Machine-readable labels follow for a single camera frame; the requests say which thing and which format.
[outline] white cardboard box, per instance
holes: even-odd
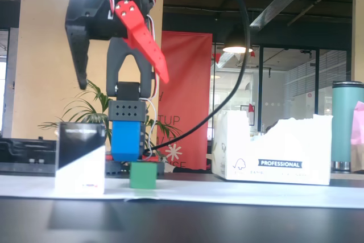
[[[247,115],[216,118],[212,172],[228,180],[322,184],[330,182],[332,116],[280,120],[252,141]]]

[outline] red banner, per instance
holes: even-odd
[[[162,32],[162,52],[167,60],[169,83],[160,83],[158,120],[180,129],[193,128],[209,113],[212,34]],[[207,127],[164,147],[171,165],[206,169]],[[158,128],[157,143],[168,141]]]

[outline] white and black box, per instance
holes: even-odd
[[[105,188],[105,127],[96,123],[59,124],[56,191],[102,194]]]

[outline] pillar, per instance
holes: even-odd
[[[364,0],[353,0],[351,79],[364,82]]]

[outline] pink bag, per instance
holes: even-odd
[[[351,171],[364,171],[364,103],[354,109],[351,131]]]

